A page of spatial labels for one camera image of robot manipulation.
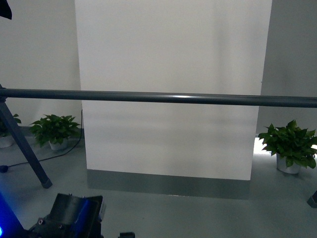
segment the black equipment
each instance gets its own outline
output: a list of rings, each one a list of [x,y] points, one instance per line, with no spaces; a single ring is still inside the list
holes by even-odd
[[[0,16],[12,20],[12,12],[6,0],[0,0]]]
[[[27,231],[0,193],[0,238],[104,238],[101,221],[105,208],[102,196],[80,198],[59,193],[50,214]],[[120,233],[120,238],[135,235]]]

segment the white flower pot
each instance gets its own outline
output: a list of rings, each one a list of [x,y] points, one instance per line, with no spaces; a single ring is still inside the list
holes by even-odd
[[[68,139],[64,139],[61,144],[59,144],[59,143],[56,143],[56,144],[50,143],[50,146],[51,146],[52,150],[64,150],[68,146]]]
[[[12,135],[0,137],[0,148],[6,148],[13,145],[14,139]]]
[[[302,167],[296,163],[290,167],[286,167],[286,159],[281,158],[279,154],[276,154],[276,166],[278,170],[288,174],[298,174]]]

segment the metal bar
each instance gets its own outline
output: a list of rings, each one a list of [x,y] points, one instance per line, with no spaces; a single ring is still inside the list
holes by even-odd
[[[0,97],[317,108],[316,97],[1,89]]]
[[[18,126],[15,119],[13,118],[9,108],[3,101],[3,98],[0,101],[0,118],[5,124],[5,126],[8,128],[16,144],[19,146],[23,155],[25,156],[25,158],[31,165],[33,171],[35,172],[36,176],[40,180],[42,186],[44,188],[51,187],[52,186],[51,180],[47,177],[40,162],[36,158],[36,155],[34,154],[32,148],[30,147],[29,143],[27,142],[23,133],[21,132],[20,127]]]

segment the potted plant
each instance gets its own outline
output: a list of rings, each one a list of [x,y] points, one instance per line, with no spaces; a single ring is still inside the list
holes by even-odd
[[[18,114],[14,114],[13,117],[17,123],[21,123],[18,118]],[[14,143],[13,137],[11,136],[8,128],[6,128],[3,121],[0,119],[0,148],[9,147]]]
[[[260,133],[263,150],[270,151],[271,156],[277,154],[277,169],[297,174],[301,167],[315,168],[315,154],[317,149],[312,145],[317,144],[315,130],[300,129],[295,120],[286,127],[275,127],[271,124],[266,133]]]
[[[33,122],[30,130],[41,147],[49,142],[52,150],[62,150],[67,147],[70,136],[79,135],[79,124],[73,122],[74,119],[73,116],[45,115]]]

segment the black object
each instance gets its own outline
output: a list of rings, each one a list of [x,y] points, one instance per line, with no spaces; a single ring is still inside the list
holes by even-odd
[[[59,193],[50,214],[39,218],[28,231],[0,193],[1,238],[104,238],[101,235],[103,197],[75,197]],[[120,233],[120,238],[135,238],[133,232]]]
[[[0,97],[317,108],[316,97],[1,89]]]
[[[6,0],[0,0],[0,16],[12,20],[12,11]]]
[[[20,127],[18,126],[17,122],[15,121],[12,113],[10,112],[9,108],[5,104],[6,97],[0,96],[0,118],[8,128],[9,132],[11,133],[13,139],[15,140],[16,144],[19,146],[20,150],[22,151],[23,155],[31,165],[33,171],[35,172],[36,176],[39,178],[42,186],[44,188],[49,188],[52,186],[51,180],[47,177],[45,171],[43,170],[40,162],[38,161],[36,155],[34,154],[31,146],[25,139]]]
[[[9,166],[7,165],[1,165],[0,166],[0,173],[6,173],[9,169]]]
[[[307,203],[312,208],[317,208],[317,191],[308,199]]]
[[[58,194],[51,213],[29,230],[29,237],[103,238],[99,211],[102,196],[79,198]]]
[[[120,233],[118,238],[135,238],[135,234],[133,232]]]

